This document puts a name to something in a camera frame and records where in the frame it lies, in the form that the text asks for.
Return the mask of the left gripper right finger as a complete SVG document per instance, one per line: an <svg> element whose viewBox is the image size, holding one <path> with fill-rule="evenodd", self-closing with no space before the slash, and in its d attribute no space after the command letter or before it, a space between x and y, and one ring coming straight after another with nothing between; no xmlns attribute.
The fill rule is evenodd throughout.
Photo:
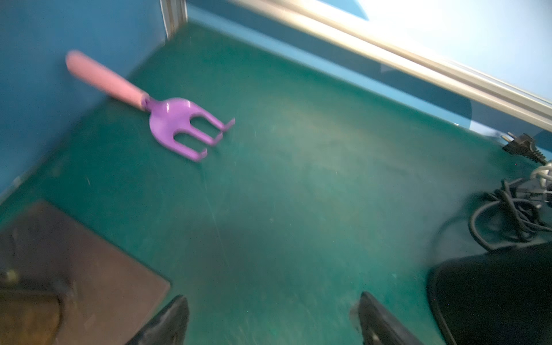
<svg viewBox="0 0 552 345"><path fill-rule="evenodd" d="M362 335L363 344L423 344L366 291L361 293L359 301L351 308L351 317Z"/></svg>

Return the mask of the left aluminium frame post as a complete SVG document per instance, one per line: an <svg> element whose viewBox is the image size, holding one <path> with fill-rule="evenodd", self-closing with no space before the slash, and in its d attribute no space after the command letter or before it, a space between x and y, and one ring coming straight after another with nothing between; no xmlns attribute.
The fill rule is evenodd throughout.
<svg viewBox="0 0 552 345"><path fill-rule="evenodd" d="M188 22L186 0L159 0L167 40Z"/></svg>

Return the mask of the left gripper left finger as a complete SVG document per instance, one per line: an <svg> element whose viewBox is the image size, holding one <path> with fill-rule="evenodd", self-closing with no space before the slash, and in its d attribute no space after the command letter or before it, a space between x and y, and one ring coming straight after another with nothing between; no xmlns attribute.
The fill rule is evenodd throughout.
<svg viewBox="0 0 552 345"><path fill-rule="evenodd" d="M175 296L126 345L184 344L189 317L187 298Z"/></svg>

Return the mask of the horizontal aluminium frame bar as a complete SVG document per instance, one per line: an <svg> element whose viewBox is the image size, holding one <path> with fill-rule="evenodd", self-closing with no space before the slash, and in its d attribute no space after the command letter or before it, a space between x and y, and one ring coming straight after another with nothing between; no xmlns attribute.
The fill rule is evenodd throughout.
<svg viewBox="0 0 552 345"><path fill-rule="evenodd" d="M368 21L322 1L236 1L235 4L541 129L551 130L550 101L384 34Z"/></svg>

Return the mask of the purple toy fork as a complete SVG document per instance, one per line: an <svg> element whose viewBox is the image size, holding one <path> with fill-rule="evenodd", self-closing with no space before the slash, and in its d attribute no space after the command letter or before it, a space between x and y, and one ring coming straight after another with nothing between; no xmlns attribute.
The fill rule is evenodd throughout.
<svg viewBox="0 0 552 345"><path fill-rule="evenodd" d="M191 149L176 141L176 135L190 135L213 147L221 141L224 133L235 125L234 119L225 124L187 99L173 98L158 101L127 79L77 50L66 54L66 67L73 76L83 82L119 101L148 112L150 115L149 128L153 137L165 148L191 161L202 161L208 155L208 150L198 152ZM191 124L191 119L196 117L204 118L217 128L218 135L210 137L194 127Z"/></svg>

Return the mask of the black coffee machine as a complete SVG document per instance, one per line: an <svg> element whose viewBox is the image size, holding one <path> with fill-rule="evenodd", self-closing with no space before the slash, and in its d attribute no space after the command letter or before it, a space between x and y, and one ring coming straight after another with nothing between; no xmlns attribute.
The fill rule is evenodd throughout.
<svg viewBox="0 0 552 345"><path fill-rule="evenodd" d="M447 344L550 344L551 244L447 260L428 274Z"/></svg>

